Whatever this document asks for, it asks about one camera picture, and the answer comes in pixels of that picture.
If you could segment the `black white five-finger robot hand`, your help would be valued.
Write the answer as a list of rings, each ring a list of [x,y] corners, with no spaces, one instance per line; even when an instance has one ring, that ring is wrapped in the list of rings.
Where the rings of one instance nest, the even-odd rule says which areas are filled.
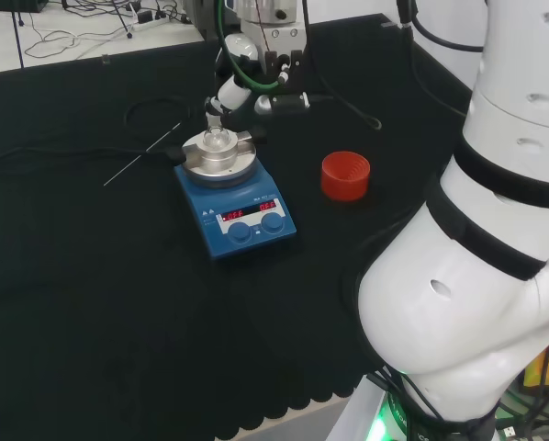
[[[216,59],[217,93],[206,100],[205,111],[210,128],[222,127],[235,119],[235,113],[247,106],[259,116],[301,114],[309,110],[304,92],[291,94],[285,90],[293,62],[284,56],[281,70],[271,85],[262,85],[253,78],[263,71],[263,44],[256,44],[243,33],[229,34],[220,41]]]

